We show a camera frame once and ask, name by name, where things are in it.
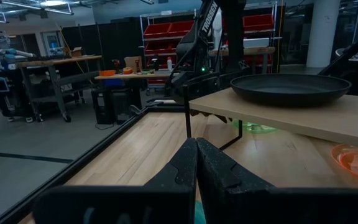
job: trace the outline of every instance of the gray floor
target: gray floor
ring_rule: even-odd
[[[282,73],[317,74],[320,69],[302,66],[282,67]],[[161,96],[151,91],[152,96],[142,94],[142,101]],[[43,123],[27,124],[24,119],[8,123],[0,113],[0,152],[26,156],[43,156],[61,159],[76,159],[118,128],[100,131],[95,128],[96,117],[90,99],[80,107],[67,104],[72,122],[65,123],[57,113],[44,117]],[[67,164],[26,159],[0,157],[0,214],[24,196],[51,178]]]

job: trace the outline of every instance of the black frame bar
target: black frame bar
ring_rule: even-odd
[[[188,85],[183,85],[183,99],[185,104],[185,116],[186,116],[186,132],[187,137],[191,138],[191,121],[190,121],[190,103],[189,103],[189,94],[188,94]],[[220,150],[225,150],[232,144],[234,144],[236,141],[238,141],[240,138],[242,138],[242,121],[239,120],[239,135],[235,137],[234,139],[230,140],[228,143],[221,146]]]
[[[13,205],[9,210],[0,215],[0,223],[19,223],[23,220],[32,210],[35,199],[44,191],[63,185],[76,175],[82,168],[90,163],[96,156],[102,153],[108,146],[115,140],[120,138],[128,129],[133,127],[140,119],[142,119],[148,112],[169,112],[169,113],[182,113],[185,109],[183,105],[157,105],[145,107],[139,114],[123,123],[117,130],[110,135],[106,136],[99,143],[95,144],[90,150],[83,153],[79,158],[75,159],[72,163],[67,165],[60,172],[55,174],[47,180],[40,187],[36,188],[29,195],[24,197],[21,201]]]

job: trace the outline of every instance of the white pillar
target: white pillar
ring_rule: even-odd
[[[315,0],[311,21],[307,67],[324,68],[330,63],[341,0]]]

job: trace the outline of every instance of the wooden tabletop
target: wooden tabletop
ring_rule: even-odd
[[[190,108],[358,146],[358,96],[319,108],[277,108],[250,103],[228,88],[190,101]]]
[[[183,113],[148,113],[115,140],[66,185],[144,185],[186,140]],[[192,135],[216,147],[237,136],[238,129],[215,116],[191,117]],[[331,158],[335,142],[278,130],[251,134],[224,153],[277,187],[358,188],[358,177]],[[33,223],[29,215],[20,223]]]
[[[50,66],[50,65],[58,65],[63,63],[72,63],[72,62],[80,62],[84,60],[94,60],[100,59],[102,56],[81,56],[81,57],[72,57],[68,59],[60,59],[60,60],[45,60],[45,61],[33,61],[33,62],[18,62],[16,66],[18,67],[30,67],[30,66]]]
[[[272,54],[276,51],[275,47],[253,47],[244,49],[244,55],[262,55],[262,54]],[[211,50],[209,56],[216,56],[218,50]],[[229,50],[220,50],[219,55],[228,56]]]
[[[110,79],[127,79],[127,78],[168,78],[171,73],[157,73],[157,74],[117,74],[110,77],[95,77],[97,80],[110,80]]]

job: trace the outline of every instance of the black frying pan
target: black frying pan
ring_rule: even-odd
[[[243,99],[272,106],[319,106],[345,95],[351,83],[321,75],[248,75],[231,81]]]

